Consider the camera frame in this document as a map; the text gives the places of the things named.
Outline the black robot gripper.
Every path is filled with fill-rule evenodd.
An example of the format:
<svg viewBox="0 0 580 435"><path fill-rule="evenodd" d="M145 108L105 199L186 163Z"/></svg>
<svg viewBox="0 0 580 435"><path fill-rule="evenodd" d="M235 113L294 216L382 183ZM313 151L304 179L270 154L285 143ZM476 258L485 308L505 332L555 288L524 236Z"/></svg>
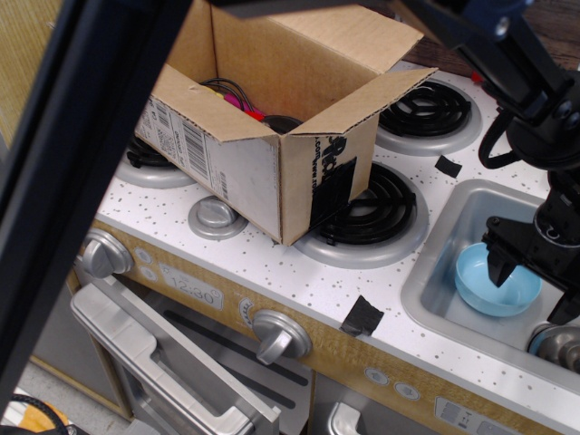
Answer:
<svg viewBox="0 0 580 435"><path fill-rule="evenodd" d="M563 292L547 321L568 324L579 316L579 195L552 187L530 223L490 217L482 241L488 277L501 287L524 266Z"/></svg>

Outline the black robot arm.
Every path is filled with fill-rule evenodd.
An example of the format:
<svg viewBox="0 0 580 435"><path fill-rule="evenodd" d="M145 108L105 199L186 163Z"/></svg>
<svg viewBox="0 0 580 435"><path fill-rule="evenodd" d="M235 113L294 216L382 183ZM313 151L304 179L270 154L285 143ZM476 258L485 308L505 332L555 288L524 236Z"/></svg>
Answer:
<svg viewBox="0 0 580 435"><path fill-rule="evenodd" d="M92 218L113 220L106 189L129 141L161 61L169 53L184 1L66 1L35 72L1 178L1 383L7 398L44 328L73 254ZM539 92L559 73L523 17L524 1L399 1L393 9L430 37L463 55L489 84L494 98L535 125L531 104L508 88L499 56ZM519 369L439 333L401 312L402 298L417 287L427 266L425 248L369 276L308 263L291 248L186 247L185 229L159 216L159 229L127 207L123 228L166 247L178 257L248 285L259 294L338 325L358 295L390 308L368 342L453 384L551 424L573 429L579 378L562 383Z"/></svg>

